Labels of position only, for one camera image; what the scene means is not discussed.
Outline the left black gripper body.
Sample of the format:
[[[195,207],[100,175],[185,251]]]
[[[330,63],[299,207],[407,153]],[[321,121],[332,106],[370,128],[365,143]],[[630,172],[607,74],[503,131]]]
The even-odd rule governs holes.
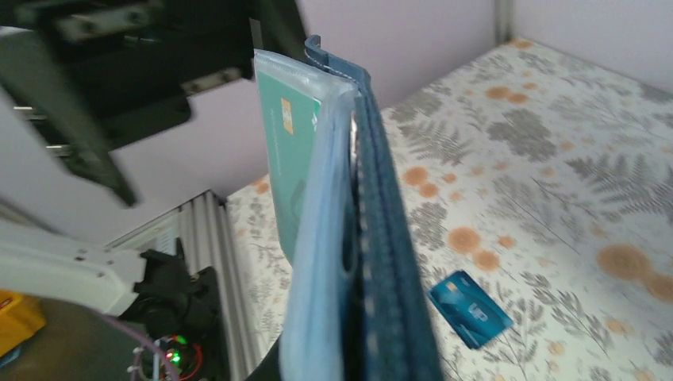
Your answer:
[[[191,119],[189,97],[252,79],[256,49],[301,60],[296,1],[4,1],[1,88],[73,175],[127,206],[115,150]]]

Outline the green credit card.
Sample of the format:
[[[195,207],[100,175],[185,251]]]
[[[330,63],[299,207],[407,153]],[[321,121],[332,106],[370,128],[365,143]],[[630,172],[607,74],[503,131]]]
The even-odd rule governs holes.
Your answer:
[[[292,262],[321,101],[262,71],[256,82],[279,244]]]

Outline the blue card holder wallet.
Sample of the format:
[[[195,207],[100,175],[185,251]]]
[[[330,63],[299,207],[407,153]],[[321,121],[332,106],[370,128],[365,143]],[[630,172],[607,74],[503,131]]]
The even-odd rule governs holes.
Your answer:
[[[443,370],[371,78],[309,37],[256,75],[318,98],[279,338],[253,380],[440,380]]]

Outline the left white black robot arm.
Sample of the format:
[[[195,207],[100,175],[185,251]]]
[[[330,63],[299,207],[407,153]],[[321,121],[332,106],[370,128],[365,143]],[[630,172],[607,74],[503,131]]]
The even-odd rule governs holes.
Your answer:
[[[137,194],[118,148],[190,120],[188,98],[253,76],[253,51],[303,57],[296,1],[4,1],[1,86],[73,175],[126,206]],[[181,255],[107,252],[1,225],[1,286],[140,323],[153,338],[218,331],[213,269],[192,279]]]

